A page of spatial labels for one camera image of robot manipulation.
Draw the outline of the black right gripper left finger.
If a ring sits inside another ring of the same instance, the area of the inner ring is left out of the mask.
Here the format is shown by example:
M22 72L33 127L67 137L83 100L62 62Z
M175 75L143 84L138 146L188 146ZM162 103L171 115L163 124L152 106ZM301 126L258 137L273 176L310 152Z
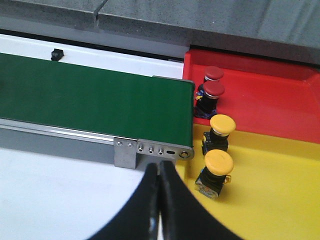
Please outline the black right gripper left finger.
M159 179L155 163L144 175L121 210L91 240L156 240L159 229Z

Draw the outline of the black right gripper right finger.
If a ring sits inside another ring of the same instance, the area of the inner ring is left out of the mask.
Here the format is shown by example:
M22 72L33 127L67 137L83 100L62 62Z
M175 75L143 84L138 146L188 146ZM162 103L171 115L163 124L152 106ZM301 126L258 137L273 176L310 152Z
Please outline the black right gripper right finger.
M159 164L160 212L165 240L239 240L183 183L171 161Z

